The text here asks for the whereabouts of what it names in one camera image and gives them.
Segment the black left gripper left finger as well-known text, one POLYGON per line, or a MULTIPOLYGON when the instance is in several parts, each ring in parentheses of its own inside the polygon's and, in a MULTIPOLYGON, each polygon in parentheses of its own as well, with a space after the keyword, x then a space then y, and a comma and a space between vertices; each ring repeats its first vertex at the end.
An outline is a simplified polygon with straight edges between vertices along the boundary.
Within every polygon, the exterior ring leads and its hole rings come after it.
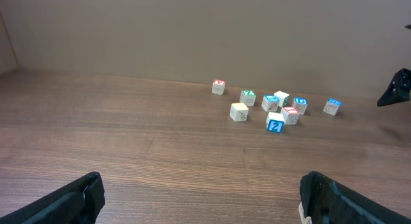
POLYGON ((95 224, 105 205, 101 175, 90 172, 1 218, 1 224, 95 224))

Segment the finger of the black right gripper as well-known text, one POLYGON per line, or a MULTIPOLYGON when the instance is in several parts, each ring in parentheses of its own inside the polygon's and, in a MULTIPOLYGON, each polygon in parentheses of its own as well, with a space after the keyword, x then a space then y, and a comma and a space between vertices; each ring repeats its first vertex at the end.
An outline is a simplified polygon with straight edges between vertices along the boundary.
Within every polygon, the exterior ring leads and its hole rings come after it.
POLYGON ((395 73, 387 90, 377 101, 378 107, 410 101, 410 70, 402 68, 395 73))

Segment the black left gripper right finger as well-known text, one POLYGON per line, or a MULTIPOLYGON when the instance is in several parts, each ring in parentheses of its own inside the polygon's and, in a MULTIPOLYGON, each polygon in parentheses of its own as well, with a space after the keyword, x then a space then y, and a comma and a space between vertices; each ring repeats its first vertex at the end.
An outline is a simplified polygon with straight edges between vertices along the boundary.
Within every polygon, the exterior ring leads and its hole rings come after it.
POLYGON ((409 218, 317 171, 301 178, 300 196, 302 224, 410 224, 409 218))

